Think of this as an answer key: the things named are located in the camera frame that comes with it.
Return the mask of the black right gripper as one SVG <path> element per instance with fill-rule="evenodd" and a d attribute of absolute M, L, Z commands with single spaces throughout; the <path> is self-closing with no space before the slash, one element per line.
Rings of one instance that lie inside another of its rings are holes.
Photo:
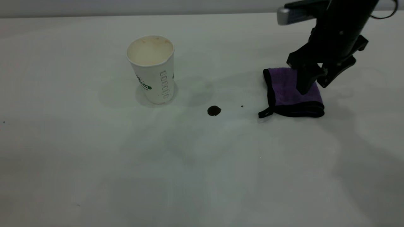
<path fill-rule="evenodd" d="M 287 4 L 290 11 L 316 19 L 308 42 L 287 59 L 287 64 L 297 69 L 296 88 L 300 94 L 307 94 L 316 80 L 326 88 L 356 63 L 351 56 L 355 43 L 377 4 L 377 0 L 302 0 Z"/>

